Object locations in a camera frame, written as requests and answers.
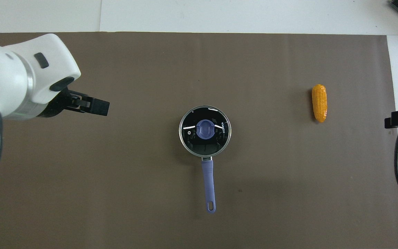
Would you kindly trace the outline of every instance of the pan handle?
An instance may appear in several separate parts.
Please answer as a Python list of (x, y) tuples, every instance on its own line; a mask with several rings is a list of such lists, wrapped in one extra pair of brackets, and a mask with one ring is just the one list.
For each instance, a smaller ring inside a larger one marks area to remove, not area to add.
[(216, 211), (215, 183), (213, 180), (213, 160), (202, 161), (203, 182), (205, 185), (205, 201), (207, 212), (213, 214)]

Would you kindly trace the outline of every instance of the corn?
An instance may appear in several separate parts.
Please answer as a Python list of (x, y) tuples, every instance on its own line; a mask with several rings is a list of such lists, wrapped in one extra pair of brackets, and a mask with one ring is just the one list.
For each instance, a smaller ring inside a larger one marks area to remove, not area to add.
[(313, 98), (313, 112), (317, 121), (322, 123), (326, 118), (326, 88), (323, 85), (315, 85), (311, 91)]

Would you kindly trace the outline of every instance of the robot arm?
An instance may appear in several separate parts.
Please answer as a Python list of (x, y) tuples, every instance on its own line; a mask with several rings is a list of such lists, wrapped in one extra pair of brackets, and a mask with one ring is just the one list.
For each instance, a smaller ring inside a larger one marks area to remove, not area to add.
[(0, 47), (0, 151), (3, 118), (49, 118), (63, 109), (106, 116), (109, 102), (68, 90), (80, 75), (70, 51), (54, 34)]

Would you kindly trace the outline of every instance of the metal rim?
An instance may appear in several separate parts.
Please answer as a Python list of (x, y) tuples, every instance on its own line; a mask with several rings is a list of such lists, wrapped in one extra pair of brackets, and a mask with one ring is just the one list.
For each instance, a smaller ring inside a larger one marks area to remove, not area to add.
[[(223, 147), (222, 147), (218, 152), (216, 152), (216, 153), (214, 153), (214, 154), (211, 154), (211, 155), (201, 155), (201, 154), (194, 153), (193, 151), (191, 151), (191, 150), (185, 145), (185, 143), (183, 142), (183, 139), (182, 139), (182, 135), (181, 135), (181, 132), (182, 132), (182, 123), (183, 123), (183, 121), (185, 120), (185, 118), (187, 117), (187, 115), (189, 115), (190, 112), (192, 112), (192, 111), (194, 111), (194, 110), (196, 110), (196, 109), (199, 109), (199, 108), (203, 108), (203, 107), (205, 107), (205, 108), (216, 109), (220, 114), (222, 114), (222, 115), (224, 116), (225, 120), (226, 120), (227, 123), (228, 123), (228, 130), (229, 130), (229, 131), (228, 131), (228, 139), (227, 139), (226, 143), (223, 145)], [(221, 153), (221, 152), (227, 147), (228, 142), (229, 142), (229, 140), (230, 140), (230, 138), (231, 138), (231, 123), (229, 122), (229, 119), (228, 119), (228, 117), (225, 115), (225, 113), (224, 113), (223, 111), (221, 111), (220, 109), (218, 109), (218, 108), (216, 108), (216, 107), (214, 107), (214, 106), (211, 106), (211, 105), (199, 105), (199, 106), (196, 106), (196, 107), (191, 108), (191, 109), (190, 109), (188, 112), (186, 112), (185, 115), (182, 117), (182, 119), (180, 120), (180, 123), (179, 123), (179, 131), (178, 131), (178, 134), (179, 134), (180, 142), (182, 143), (183, 147), (184, 147), (188, 152), (190, 152), (191, 154), (193, 154), (193, 155), (195, 155), (195, 156), (198, 156), (198, 157), (212, 157), (212, 156), (216, 156), (217, 154)]]

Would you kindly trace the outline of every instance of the toy corn cob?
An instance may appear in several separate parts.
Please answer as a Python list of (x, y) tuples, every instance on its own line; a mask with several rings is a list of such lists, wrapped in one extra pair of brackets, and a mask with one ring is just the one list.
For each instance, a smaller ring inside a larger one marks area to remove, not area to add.
[(313, 98), (313, 112), (317, 121), (322, 123), (326, 118), (326, 88), (323, 85), (315, 85), (311, 91)]

